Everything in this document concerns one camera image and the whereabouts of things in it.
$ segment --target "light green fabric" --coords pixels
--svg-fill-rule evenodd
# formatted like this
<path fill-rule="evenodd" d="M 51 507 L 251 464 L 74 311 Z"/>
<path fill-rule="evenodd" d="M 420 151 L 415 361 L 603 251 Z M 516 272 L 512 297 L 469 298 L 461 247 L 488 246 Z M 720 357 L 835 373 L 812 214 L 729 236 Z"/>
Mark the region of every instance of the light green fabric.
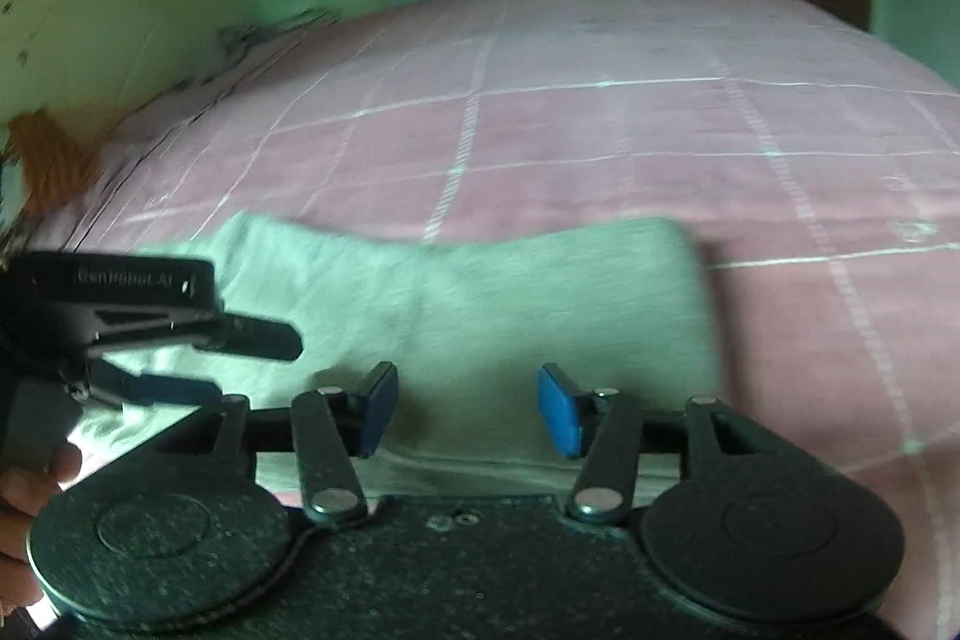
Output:
<path fill-rule="evenodd" d="M 719 360 L 688 235 L 668 220 L 592 226 L 507 244 L 421 247 L 319 234 L 241 214 L 163 253 L 210 259 L 227 307 L 293 321 L 293 365 L 188 348 L 115 354 L 123 366 L 219 381 L 254 408 L 349 386 L 380 360 L 400 369 L 385 447 L 358 470 L 371 493 L 487 493 L 571 485 L 536 412 L 536 370 L 558 362 L 584 389 L 615 386 L 652 408 L 715 392 Z M 118 453 L 182 410 L 92 414 L 80 434 Z M 259 480 L 296 488 L 290 458 Z"/>

